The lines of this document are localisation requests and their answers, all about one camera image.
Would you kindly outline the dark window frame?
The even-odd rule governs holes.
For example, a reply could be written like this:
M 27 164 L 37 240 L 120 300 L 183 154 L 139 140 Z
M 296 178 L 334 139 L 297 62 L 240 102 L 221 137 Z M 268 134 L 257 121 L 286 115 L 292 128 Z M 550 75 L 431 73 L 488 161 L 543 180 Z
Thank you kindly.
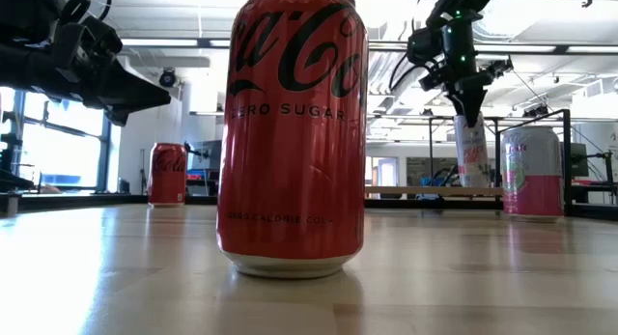
M 101 110 L 0 87 L 0 170 L 39 193 L 105 189 L 110 132 Z

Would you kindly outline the tall white can pink print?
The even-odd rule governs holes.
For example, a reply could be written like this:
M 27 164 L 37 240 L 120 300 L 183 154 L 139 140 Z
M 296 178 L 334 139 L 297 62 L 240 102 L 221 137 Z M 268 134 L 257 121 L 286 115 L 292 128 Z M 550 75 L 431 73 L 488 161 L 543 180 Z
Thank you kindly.
M 483 114 L 478 115 L 474 127 L 467 125 L 465 116 L 456 116 L 454 130 L 461 185 L 463 187 L 489 187 L 491 166 Z

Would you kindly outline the wooden shelf black metal frame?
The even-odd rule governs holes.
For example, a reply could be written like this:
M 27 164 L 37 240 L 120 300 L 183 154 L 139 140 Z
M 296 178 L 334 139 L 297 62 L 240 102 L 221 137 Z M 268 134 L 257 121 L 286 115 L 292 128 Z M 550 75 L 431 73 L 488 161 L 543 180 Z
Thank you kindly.
M 538 116 L 536 118 L 507 118 L 507 117 L 492 117 L 486 116 L 485 120 L 493 122 L 492 133 L 494 134 L 494 161 L 495 169 L 493 173 L 492 187 L 481 188 L 473 190 L 471 187 L 445 187 L 445 186 L 433 186 L 430 182 L 430 186 L 365 186 L 365 191 L 369 194 L 373 193 L 388 193 L 388 194 L 435 194 L 438 195 L 438 191 L 441 191 L 441 196 L 446 195 L 446 190 L 450 190 L 452 194 L 459 196 L 489 196 L 494 197 L 495 201 L 499 202 L 500 192 L 502 189 L 502 175 L 501 175 L 501 135 L 508 130 L 518 128 L 521 126 L 528 126 L 536 122 L 548 120 L 550 117 L 556 118 L 557 122 L 562 123 L 564 132 L 565 146 L 562 152 L 562 174 L 564 179 L 563 186 L 563 211 L 566 216 L 570 216 L 573 213 L 573 186 L 572 186 L 572 161 L 570 159 L 571 153 L 571 129 L 572 129 L 572 114 L 568 108 L 562 108 L 555 110 L 551 113 Z

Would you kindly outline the red Coca-Cola Zero can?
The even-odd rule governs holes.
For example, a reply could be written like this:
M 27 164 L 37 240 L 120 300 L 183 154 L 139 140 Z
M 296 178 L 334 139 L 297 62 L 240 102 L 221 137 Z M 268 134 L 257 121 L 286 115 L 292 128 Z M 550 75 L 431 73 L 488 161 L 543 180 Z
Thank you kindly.
M 148 203 L 153 207 L 185 204 L 186 150 L 181 144 L 155 143 L 151 150 Z
M 363 245 L 368 36 L 355 0 L 247 0 L 234 21 L 218 245 L 253 276 L 331 275 Z

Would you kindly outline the black aluminium table frame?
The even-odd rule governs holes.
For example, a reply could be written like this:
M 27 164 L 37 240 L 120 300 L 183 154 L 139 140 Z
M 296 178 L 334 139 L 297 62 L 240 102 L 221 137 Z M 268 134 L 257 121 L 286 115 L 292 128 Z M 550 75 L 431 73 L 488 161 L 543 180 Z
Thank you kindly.
M 128 194 L 0 194 L 0 216 L 17 212 L 85 209 L 118 205 L 147 205 L 145 195 Z M 365 199 L 366 209 L 503 210 L 501 200 L 393 200 Z M 571 217 L 618 223 L 618 206 L 573 204 L 565 214 Z

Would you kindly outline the long ceiling light strip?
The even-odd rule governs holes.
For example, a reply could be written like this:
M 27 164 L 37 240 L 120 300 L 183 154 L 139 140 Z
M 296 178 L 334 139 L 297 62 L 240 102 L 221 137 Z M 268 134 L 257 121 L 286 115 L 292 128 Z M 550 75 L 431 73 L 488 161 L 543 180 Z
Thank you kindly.
M 185 39 L 151 39 L 151 38 L 125 38 L 122 39 L 124 46 L 148 47 L 148 48 L 214 48 L 225 49 L 231 44 L 229 39 L 210 38 L 185 38 Z
M 552 53 L 553 45 L 526 45 L 526 44 L 478 44 L 475 49 L 483 54 L 544 54 Z

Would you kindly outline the pink white Spindrift can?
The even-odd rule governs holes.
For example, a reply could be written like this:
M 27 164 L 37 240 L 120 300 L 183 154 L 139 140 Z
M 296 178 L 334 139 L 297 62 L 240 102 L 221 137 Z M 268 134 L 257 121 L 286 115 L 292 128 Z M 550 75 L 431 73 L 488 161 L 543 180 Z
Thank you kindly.
M 501 138 L 500 151 L 504 212 L 519 217 L 562 216 L 562 151 L 553 129 L 508 129 Z

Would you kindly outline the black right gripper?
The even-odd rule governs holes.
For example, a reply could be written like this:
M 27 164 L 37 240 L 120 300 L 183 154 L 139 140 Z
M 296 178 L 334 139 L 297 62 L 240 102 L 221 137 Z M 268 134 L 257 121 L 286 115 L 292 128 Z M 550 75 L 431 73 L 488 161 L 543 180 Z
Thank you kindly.
M 477 71 L 476 50 L 469 20 L 452 20 L 442 28 L 442 45 L 446 65 L 455 76 L 433 72 L 419 80 L 425 91 L 440 89 L 452 102 L 458 116 L 468 127 L 475 127 L 485 98 L 486 77 L 489 82 L 513 69 L 510 57 L 490 62 L 484 75 Z

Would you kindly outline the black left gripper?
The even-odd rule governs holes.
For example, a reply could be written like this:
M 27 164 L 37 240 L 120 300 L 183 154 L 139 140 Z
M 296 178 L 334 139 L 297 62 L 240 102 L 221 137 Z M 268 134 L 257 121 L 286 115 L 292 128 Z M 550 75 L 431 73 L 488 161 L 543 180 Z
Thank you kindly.
M 130 114 L 167 105 L 169 93 L 121 67 L 115 56 L 55 42 L 36 48 L 0 38 L 0 86 L 74 99 L 103 110 L 116 126 Z

